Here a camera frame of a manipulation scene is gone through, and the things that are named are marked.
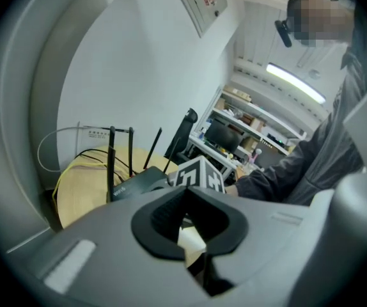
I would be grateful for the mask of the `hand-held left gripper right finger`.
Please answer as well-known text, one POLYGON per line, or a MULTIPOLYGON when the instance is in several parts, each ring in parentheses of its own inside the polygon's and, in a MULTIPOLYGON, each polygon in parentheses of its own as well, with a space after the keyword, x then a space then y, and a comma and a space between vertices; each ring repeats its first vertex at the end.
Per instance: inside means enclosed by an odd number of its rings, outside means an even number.
POLYGON ((212 258, 232 288, 200 306, 321 306, 367 259, 367 173, 346 176, 308 207, 194 192, 243 213, 249 224, 234 252, 212 258))

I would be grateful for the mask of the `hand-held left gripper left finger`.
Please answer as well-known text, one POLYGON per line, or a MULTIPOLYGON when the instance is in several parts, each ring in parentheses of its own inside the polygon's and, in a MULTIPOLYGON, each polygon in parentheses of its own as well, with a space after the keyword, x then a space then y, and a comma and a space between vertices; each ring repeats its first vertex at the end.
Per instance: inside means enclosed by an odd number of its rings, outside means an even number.
POLYGON ((182 261, 149 254, 131 220, 166 189, 99 207, 43 243, 15 274, 43 306, 199 306, 208 294, 182 261))

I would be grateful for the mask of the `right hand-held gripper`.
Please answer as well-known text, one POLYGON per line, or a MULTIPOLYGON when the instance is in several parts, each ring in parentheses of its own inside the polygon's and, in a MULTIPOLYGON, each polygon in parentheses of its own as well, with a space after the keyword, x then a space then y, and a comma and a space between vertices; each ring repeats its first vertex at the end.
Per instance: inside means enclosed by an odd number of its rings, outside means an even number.
POLYGON ((170 186, 202 187, 220 193, 226 192, 221 172, 204 156, 181 163, 176 172, 168 175, 168 184, 170 186))

